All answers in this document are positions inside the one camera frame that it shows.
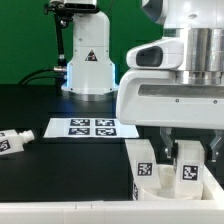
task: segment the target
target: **cable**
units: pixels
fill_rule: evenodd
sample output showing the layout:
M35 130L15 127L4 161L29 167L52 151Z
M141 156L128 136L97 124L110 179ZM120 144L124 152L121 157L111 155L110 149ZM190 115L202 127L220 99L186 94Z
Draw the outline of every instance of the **cable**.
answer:
M18 85L22 85L25 81L27 81L29 78L31 78L35 75L38 75L38 74L41 74L41 73L44 73L44 72L53 72L53 71L54 71L53 68L44 68L44 69L37 70L37 71L32 72L29 75L25 76L22 80L20 80L18 82Z
M107 11L107 15L108 15L108 16L110 15L110 13L111 13L111 11L112 11L113 5L114 5L114 0L111 0L111 2L110 2L110 6L109 6L108 11Z
M58 66L66 66L67 62L65 58L62 29L60 25L61 19L58 17L57 14L54 15L54 21L58 48Z
M31 82L33 80L37 80L37 79L55 79L55 78L58 78L58 76L54 75L54 76L34 77L34 78L31 78L31 79L27 80L26 82L24 82L23 85L27 85L29 82Z

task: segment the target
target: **black tabletop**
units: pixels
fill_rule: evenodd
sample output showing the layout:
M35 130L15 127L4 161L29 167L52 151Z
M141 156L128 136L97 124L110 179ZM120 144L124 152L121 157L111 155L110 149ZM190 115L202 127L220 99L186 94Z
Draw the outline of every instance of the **black tabletop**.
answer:
M0 85L0 130L33 130L24 152L0 157L0 201L131 200L132 174L124 139L44 139L50 118L115 118L116 100L75 101L57 96L54 86ZM137 127L149 139L159 163L169 163L159 128ZM211 131L174 131L181 139L208 142ZM224 184L224 153L208 164Z

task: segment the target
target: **green wall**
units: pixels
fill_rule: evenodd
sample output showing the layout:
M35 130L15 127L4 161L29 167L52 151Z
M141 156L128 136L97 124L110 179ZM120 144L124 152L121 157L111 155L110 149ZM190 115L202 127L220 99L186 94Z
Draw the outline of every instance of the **green wall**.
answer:
M53 14L43 14L48 0L3 0L0 13L0 84L15 84L35 70L57 64ZM98 0L108 14L110 0ZM128 70L129 49L159 39L162 27L153 24L140 9L140 0L114 0L110 58L118 66L117 80ZM72 25L63 31L66 57L72 56Z

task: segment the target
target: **white paper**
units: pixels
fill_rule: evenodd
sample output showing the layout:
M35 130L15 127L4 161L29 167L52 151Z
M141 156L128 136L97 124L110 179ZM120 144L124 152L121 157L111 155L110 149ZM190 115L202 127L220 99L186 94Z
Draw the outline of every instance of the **white paper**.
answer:
M45 138L138 138L134 125L108 118L51 118Z

